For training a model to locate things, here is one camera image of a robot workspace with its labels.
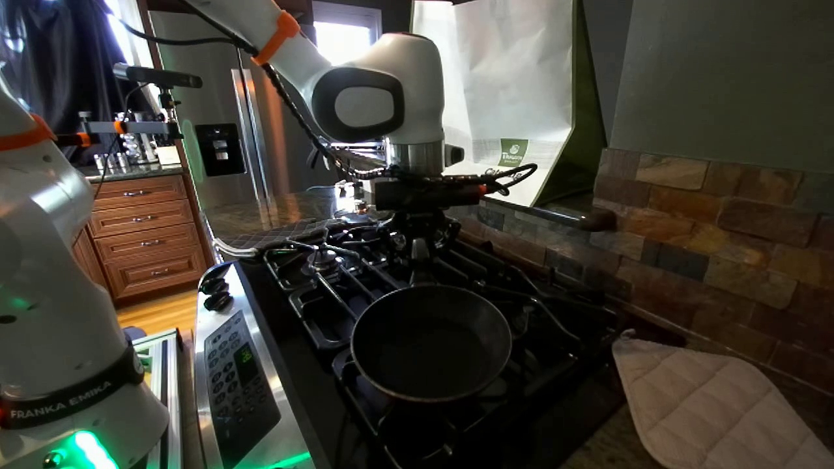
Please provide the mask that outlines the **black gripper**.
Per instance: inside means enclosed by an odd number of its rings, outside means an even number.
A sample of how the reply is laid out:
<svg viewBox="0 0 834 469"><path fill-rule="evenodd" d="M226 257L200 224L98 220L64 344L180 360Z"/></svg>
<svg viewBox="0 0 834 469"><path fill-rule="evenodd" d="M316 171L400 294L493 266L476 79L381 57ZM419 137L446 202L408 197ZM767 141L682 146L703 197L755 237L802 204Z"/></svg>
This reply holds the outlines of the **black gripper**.
<svg viewBox="0 0 834 469"><path fill-rule="evenodd" d="M473 206L485 198L488 182L480 177L381 177L373 182L373 210L389 211L396 224L389 227L389 244L404 259L411 257L408 224L438 224L447 206ZM462 233L458 223L442 220L432 249L446 250Z"/></svg>

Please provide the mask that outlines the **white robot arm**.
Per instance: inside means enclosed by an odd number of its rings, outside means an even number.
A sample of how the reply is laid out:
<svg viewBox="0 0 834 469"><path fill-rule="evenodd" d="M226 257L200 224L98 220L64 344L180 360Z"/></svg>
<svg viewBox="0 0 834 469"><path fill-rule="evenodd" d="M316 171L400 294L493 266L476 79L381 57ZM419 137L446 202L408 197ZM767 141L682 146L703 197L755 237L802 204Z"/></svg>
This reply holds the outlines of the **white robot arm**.
<svg viewBox="0 0 834 469"><path fill-rule="evenodd" d="M441 173L442 76L429 39L386 35L334 66L273 0L187 3L251 53L312 145L382 139L404 176ZM0 137L0 468L125 469L157 449L168 417L110 294L75 266L90 188L15 100L0 108Z"/></svg>

